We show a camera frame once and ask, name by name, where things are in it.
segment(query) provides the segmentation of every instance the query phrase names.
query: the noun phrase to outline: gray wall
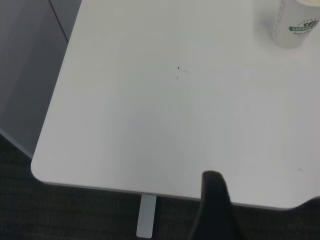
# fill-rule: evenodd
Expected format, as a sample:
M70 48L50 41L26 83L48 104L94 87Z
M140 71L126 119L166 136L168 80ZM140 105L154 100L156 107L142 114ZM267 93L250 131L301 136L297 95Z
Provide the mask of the gray wall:
M75 25L81 1L82 0L50 0L68 41Z
M49 0L0 0L0 133L32 156L67 49Z

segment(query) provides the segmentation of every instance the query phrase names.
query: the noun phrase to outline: table top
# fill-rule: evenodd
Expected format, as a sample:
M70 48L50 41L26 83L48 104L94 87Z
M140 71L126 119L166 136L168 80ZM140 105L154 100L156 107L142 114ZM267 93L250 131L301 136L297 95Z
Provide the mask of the table top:
M83 0L33 156L48 184L235 204L320 196L320 29L270 37L278 0Z

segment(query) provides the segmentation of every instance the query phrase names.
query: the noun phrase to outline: cup logo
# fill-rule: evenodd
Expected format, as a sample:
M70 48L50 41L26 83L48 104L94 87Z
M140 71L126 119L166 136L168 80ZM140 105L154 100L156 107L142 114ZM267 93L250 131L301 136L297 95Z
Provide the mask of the cup logo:
M317 26L319 21L320 17L312 18L310 20L300 22L298 26L290 26L289 30L291 32L302 32L301 34L309 33L315 26Z

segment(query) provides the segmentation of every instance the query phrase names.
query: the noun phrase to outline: dark gray carpet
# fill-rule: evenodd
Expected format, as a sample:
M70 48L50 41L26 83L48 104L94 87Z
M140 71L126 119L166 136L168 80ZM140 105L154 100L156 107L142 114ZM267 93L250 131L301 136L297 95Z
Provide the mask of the dark gray carpet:
M137 239L140 196L45 185L0 136L0 240ZM153 239L186 240L199 202L159 197ZM320 200L290 211L234 207L248 240L319 240Z

